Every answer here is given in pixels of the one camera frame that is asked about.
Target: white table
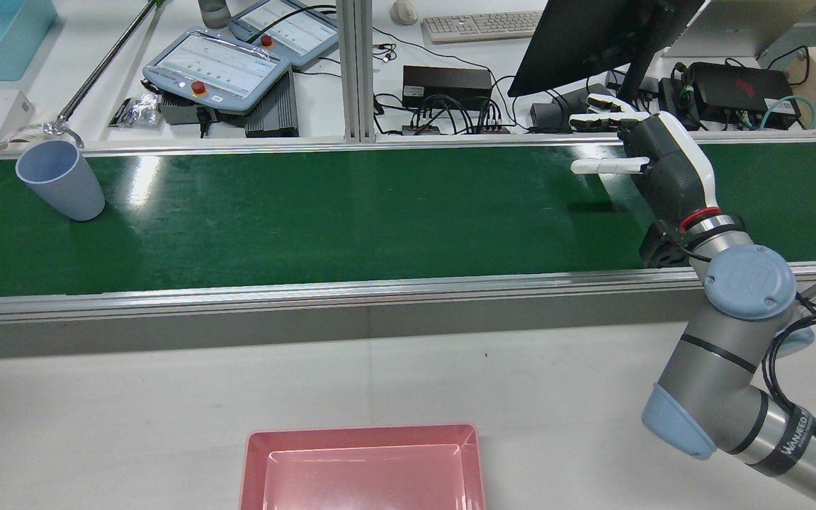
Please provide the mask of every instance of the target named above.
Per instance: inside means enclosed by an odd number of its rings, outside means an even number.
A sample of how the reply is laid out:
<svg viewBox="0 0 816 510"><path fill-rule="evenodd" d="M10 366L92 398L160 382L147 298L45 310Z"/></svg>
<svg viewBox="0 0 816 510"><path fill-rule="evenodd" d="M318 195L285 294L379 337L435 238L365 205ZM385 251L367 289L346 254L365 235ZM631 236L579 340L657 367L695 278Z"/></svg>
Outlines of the white table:
<svg viewBox="0 0 816 510"><path fill-rule="evenodd" d="M230 510L254 430L443 422L478 427L492 509L816 508L641 425L683 327L2 359L0 509ZM779 368L816 413L816 343Z"/></svg>

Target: plastic cup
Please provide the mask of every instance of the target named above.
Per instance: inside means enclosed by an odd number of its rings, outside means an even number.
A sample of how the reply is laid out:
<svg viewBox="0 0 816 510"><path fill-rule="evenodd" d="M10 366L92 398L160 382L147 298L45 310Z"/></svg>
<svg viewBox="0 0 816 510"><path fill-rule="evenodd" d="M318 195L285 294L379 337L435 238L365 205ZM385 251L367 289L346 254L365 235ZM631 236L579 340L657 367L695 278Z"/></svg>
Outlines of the plastic cup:
<svg viewBox="0 0 816 510"><path fill-rule="evenodd" d="M100 181L74 143L39 143L21 154L14 172L41 199L72 220L92 220L106 206Z"/></svg>

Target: black power supply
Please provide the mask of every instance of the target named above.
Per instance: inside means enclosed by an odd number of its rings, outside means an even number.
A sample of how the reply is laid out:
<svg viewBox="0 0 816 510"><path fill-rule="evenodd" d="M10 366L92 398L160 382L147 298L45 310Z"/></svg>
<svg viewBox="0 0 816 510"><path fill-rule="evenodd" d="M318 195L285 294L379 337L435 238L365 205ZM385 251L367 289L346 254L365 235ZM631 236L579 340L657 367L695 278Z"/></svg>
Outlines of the black power supply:
<svg viewBox="0 0 816 510"><path fill-rule="evenodd" d="M479 112L485 103L489 103L490 88L492 81L489 72L483 69L421 65L405 65L402 68L402 104L405 108L418 108L428 97L443 94L459 101L469 112ZM427 106L458 109L451 102L431 103L433 101L427 101Z"/></svg>

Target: teal cable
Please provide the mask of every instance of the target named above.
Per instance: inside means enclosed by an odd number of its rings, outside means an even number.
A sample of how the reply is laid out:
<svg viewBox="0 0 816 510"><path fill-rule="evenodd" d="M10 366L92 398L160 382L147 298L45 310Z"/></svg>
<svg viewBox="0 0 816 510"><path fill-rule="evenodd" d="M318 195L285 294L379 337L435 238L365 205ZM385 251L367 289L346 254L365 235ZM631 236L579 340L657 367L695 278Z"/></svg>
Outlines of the teal cable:
<svg viewBox="0 0 816 510"><path fill-rule="evenodd" d="M771 106L770 109L767 110L767 113L764 114L764 118L761 119L761 125L759 125L757 129L758 130L764 129L764 126L767 126L767 119L770 118L770 114L773 113L776 107L780 106L780 104L782 103L785 103L785 101L789 101L790 99L804 101L804 103L807 104L807 106L810 108L810 126L808 126L807 128L814 129L816 127L816 108L814 108L814 103L812 103L810 99L802 96L786 96L783 97L783 99L774 103L773 106Z"/></svg>

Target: aluminum rail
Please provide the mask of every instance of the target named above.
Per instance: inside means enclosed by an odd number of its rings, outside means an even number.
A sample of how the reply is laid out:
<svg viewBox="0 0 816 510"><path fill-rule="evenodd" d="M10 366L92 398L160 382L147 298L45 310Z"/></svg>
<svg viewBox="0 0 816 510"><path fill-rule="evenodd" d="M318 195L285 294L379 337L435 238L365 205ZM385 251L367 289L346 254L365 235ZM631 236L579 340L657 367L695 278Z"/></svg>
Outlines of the aluminum rail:
<svg viewBox="0 0 816 510"><path fill-rule="evenodd" d="M816 262L791 264L798 280L816 284ZM0 323L154 317L318 307L382 306L504 298L553 298L700 288L689 268L417 278L255 287L152 290L84 296L0 297Z"/></svg>

